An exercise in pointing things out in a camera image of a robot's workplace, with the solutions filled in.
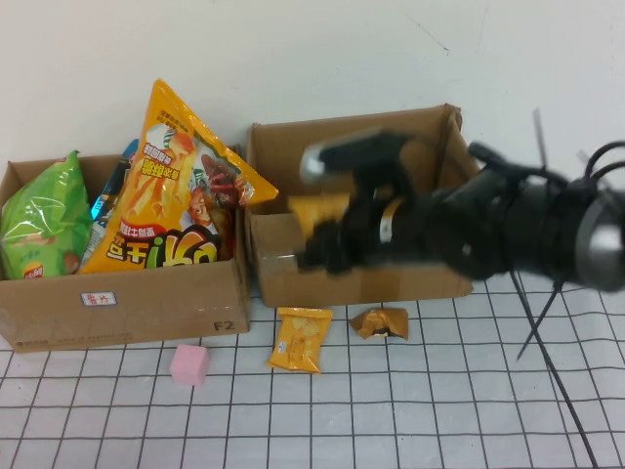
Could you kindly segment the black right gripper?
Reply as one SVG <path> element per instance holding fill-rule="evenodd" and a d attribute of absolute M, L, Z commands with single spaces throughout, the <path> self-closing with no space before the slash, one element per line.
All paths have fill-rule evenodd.
<path fill-rule="evenodd" d="M 314 226 L 311 240 L 321 244 L 296 253 L 298 269 L 340 276 L 356 267 L 438 265 L 426 221 L 425 199 L 412 187 L 359 186 L 343 217 Z"/>

